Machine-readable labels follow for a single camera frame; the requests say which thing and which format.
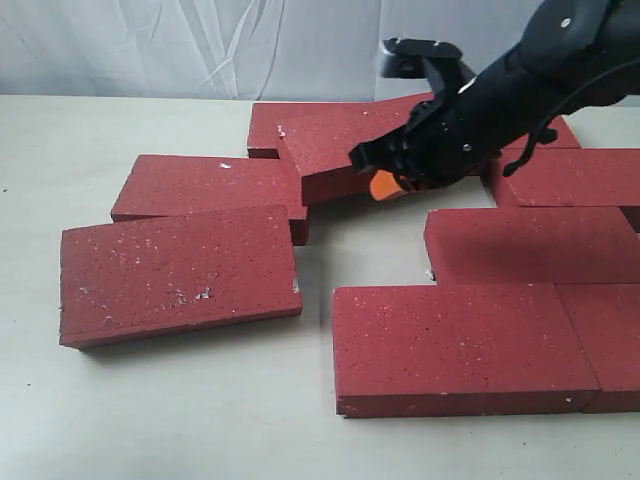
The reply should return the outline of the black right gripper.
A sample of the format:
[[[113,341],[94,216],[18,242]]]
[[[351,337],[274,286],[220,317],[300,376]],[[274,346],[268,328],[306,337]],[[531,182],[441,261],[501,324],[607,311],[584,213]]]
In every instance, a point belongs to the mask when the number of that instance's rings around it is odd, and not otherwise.
[[[456,58],[421,63],[435,85],[433,99],[416,105],[405,124],[349,153],[357,173],[377,171],[369,184],[374,200],[402,197],[411,187],[448,187],[521,137],[525,149],[503,173],[511,176],[528,163],[550,122],[550,88],[539,76],[511,54],[479,75]]]

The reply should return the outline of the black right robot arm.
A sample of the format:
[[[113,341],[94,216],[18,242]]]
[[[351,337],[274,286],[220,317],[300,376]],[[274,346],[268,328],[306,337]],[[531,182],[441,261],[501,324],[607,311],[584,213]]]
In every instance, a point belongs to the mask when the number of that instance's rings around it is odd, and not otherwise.
[[[521,39],[481,72],[444,41],[391,38],[381,50],[383,77],[424,79],[433,96],[405,124],[350,151],[354,170],[371,174],[376,199],[449,187],[525,138],[503,168],[511,176],[555,141],[556,117],[637,94],[639,5],[545,1]]]

